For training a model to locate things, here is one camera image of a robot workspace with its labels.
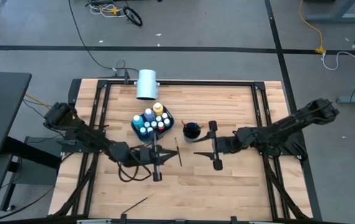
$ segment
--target wooden table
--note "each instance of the wooden table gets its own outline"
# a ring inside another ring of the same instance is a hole
[[[76,109],[81,119],[88,123],[95,97],[97,79],[83,79],[80,85]],[[288,115],[284,92],[280,82],[264,82],[273,121]],[[208,131],[208,121],[218,122],[218,136],[231,136],[231,131],[242,126],[257,126],[250,88],[242,86],[186,86],[161,85],[159,99],[175,118],[175,126],[158,143],[166,149],[176,149],[178,140],[183,167],[178,157],[161,167],[163,181],[124,183],[118,178],[115,163],[100,155],[90,218],[119,218],[121,213],[149,197],[145,202],[128,211],[129,219],[185,219],[185,220],[271,220],[269,198],[265,183],[262,157],[255,149],[221,156],[224,169],[213,170],[211,161],[193,152],[211,152],[211,142],[189,144],[184,141],[180,120],[203,125],[201,136]],[[153,101],[136,99],[134,85],[112,85],[105,124],[107,138],[125,141],[130,146],[141,144],[131,129],[135,114],[151,108]],[[97,121],[101,107],[97,111]],[[69,157],[60,167],[49,214],[56,212],[76,187],[81,154]],[[303,172],[293,156],[281,156],[280,163],[287,192],[302,211],[311,216],[311,208]],[[126,169],[130,174],[133,169]],[[139,177],[146,175],[143,168]],[[282,217],[278,192],[275,198]],[[83,210],[85,190],[81,196]]]

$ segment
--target gray floor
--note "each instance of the gray floor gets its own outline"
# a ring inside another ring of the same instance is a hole
[[[303,13],[333,11],[343,1],[332,5],[305,3]],[[221,4],[216,0],[129,1],[143,18],[141,28],[125,19],[92,15],[84,7],[84,0],[72,3],[87,45],[275,48],[263,1],[226,0]],[[271,3],[284,49],[318,46],[317,33],[298,17],[299,1]],[[355,24],[316,26],[323,31],[327,50],[352,49]],[[67,1],[8,0],[0,14],[0,45],[81,44]],[[128,67],[156,70],[159,78],[282,81],[276,54],[93,52],[93,55],[108,66],[124,59]],[[340,58],[341,67],[337,71],[325,69],[319,55],[285,55],[285,59],[298,107],[315,98],[334,100],[338,95],[349,95],[355,86],[355,60],[349,56]],[[326,63],[334,67],[334,55],[327,56]],[[72,78],[113,75],[80,51],[0,50],[1,71],[31,73],[28,93],[49,104],[67,99]],[[341,112],[336,121],[307,128],[305,140],[324,220],[355,223],[355,105],[335,106]],[[10,135],[21,140],[28,135],[54,135],[41,124],[42,118],[22,105]],[[49,188],[18,185],[12,202],[17,207],[24,206]],[[51,194],[10,219],[43,217],[50,200]]]

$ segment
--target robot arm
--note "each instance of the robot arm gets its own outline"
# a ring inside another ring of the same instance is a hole
[[[84,146],[103,151],[113,162],[122,164],[124,167],[138,167],[149,164],[154,165],[154,181],[161,181],[160,166],[168,159],[177,155],[177,152],[163,149],[153,138],[151,147],[130,148],[126,142],[116,142],[106,138],[102,130],[89,127],[81,120],[72,106],[67,103],[55,103],[52,109],[45,115],[44,126],[50,130],[69,131],[73,138]]]
[[[292,213],[297,219],[309,219],[300,211],[283,185],[279,182],[270,166],[269,156],[275,155],[275,151],[277,151],[277,155],[279,156],[279,147],[290,147],[285,146],[285,143],[292,134],[310,124],[328,124],[334,121],[338,114],[339,111],[334,109],[328,100],[314,100],[296,113],[276,121],[270,126],[239,128],[237,131],[233,131],[234,136],[230,137],[216,137],[217,124],[215,121],[210,121],[210,131],[208,134],[195,142],[212,139],[213,152],[196,152],[196,154],[209,157],[213,161],[213,168],[221,170],[223,169],[223,164],[218,156],[220,152],[223,154],[233,154],[249,147],[256,148],[263,157],[267,178],[275,185],[275,188],[277,188],[280,195],[284,198]],[[299,151],[300,146],[298,144],[293,142],[292,146]]]
[[[238,128],[237,131],[233,131],[234,136],[230,137],[217,138],[217,124],[215,121],[210,121],[208,134],[195,142],[212,139],[214,147],[212,158],[218,158],[214,154],[220,152],[233,154],[249,147],[254,147],[261,153],[264,151],[270,152],[282,147],[289,136],[297,131],[310,124],[328,124],[335,120],[337,114],[339,114],[339,111],[333,108],[329,100],[319,99],[311,101],[296,113],[276,121],[270,126]],[[209,154],[203,154],[202,152],[198,154],[209,157]]]

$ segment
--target white cylinder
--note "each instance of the white cylinder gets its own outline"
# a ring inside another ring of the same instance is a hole
[[[139,100],[155,100],[158,98],[157,72],[149,69],[139,71],[139,79],[136,82],[136,98]]]

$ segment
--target paint cup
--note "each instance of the paint cup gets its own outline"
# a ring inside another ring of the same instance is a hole
[[[186,142],[193,142],[201,134],[201,127],[197,123],[189,122],[184,125],[183,134]]]

